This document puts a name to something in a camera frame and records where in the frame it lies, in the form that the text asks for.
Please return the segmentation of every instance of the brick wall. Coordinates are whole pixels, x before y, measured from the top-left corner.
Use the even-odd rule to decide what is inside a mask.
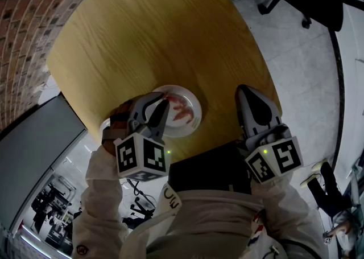
[[[0,0],[0,131],[37,104],[46,58],[82,0]]]

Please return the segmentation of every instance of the white plate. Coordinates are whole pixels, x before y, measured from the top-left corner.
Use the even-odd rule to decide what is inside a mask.
[[[163,135],[171,138],[185,137],[198,128],[202,110],[200,102],[191,91],[177,85],[165,85],[156,88],[154,92],[166,93],[169,99],[169,112]],[[146,109],[148,120],[160,102],[161,100]]]

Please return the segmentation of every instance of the wood grain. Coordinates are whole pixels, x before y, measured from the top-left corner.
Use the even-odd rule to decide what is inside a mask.
[[[165,139],[174,162],[239,137],[239,84],[280,108],[266,63],[230,0],[84,0],[47,64],[98,140],[101,123],[125,100],[166,84],[191,90],[202,123],[188,137]]]

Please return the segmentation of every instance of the white sleeve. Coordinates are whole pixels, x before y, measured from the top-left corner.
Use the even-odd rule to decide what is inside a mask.
[[[115,157],[102,146],[92,153],[82,194],[82,214],[73,221],[72,258],[118,258],[128,234],[118,212],[122,188]]]
[[[308,207],[287,178],[252,182],[251,187],[263,201],[269,235],[283,245],[288,258],[328,258],[319,212]]]

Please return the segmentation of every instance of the black pants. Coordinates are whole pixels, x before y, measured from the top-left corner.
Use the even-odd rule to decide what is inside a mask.
[[[251,194],[250,178],[235,141],[171,164],[169,185],[184,190],[224,190]]]
[[[317,179],[310,181],[307,185],[319,207],[333,218],[339,212],[352,206],[350,198],[341,195],[336,186],[336,180],[329,163],[324,163],[321,167],[321,175],[325,180],[327,195],[321,188]]]

